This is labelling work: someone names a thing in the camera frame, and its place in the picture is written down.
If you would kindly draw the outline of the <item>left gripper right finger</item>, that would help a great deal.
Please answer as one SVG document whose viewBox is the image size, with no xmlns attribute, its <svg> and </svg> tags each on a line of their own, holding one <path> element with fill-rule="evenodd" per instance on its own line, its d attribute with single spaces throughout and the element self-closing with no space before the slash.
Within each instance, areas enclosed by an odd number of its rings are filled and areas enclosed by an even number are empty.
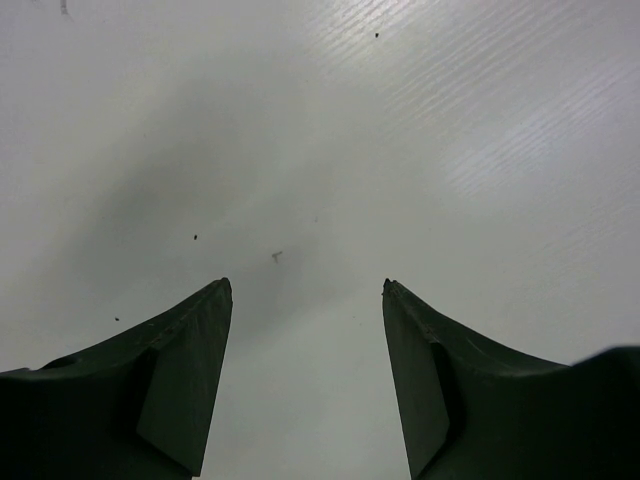
<svg viewBox="0 0 640 480">
<path fill-rule="evenodd" d="M 386 281 L 383 321 L 414 479 L 635 479 L 639 350 L 573 365 L 516 351 Z"/>
</svg>

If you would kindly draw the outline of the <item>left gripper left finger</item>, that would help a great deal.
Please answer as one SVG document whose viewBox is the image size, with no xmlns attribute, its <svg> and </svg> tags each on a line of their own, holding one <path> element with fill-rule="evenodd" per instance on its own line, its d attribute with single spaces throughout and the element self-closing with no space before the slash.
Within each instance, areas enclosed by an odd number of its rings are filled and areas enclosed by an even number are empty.
<svg viewBox="0 0 640 480">
<path fill-rule="evenodd" d="M 232 305 L 219 279 L 94 346 L 3 372 L 2 477 L 200 476 Z"/>
</svg>

